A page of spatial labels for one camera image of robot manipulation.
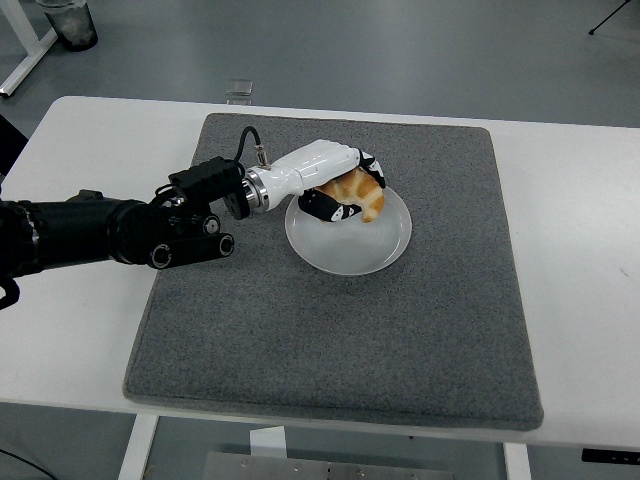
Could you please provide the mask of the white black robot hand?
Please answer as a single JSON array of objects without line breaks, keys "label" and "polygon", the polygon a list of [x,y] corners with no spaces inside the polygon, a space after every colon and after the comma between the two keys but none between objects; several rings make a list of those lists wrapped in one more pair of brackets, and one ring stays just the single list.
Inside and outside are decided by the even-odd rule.
[{"label": "white black robot hand", "polygon": [[376,220],[385,206],[386,181],[374,156],[329,140],[316,140],[275,161],[254,167],[259,209],[274,209],[286,196],[298,197],[298,207],[323,222],[361,216]]}]

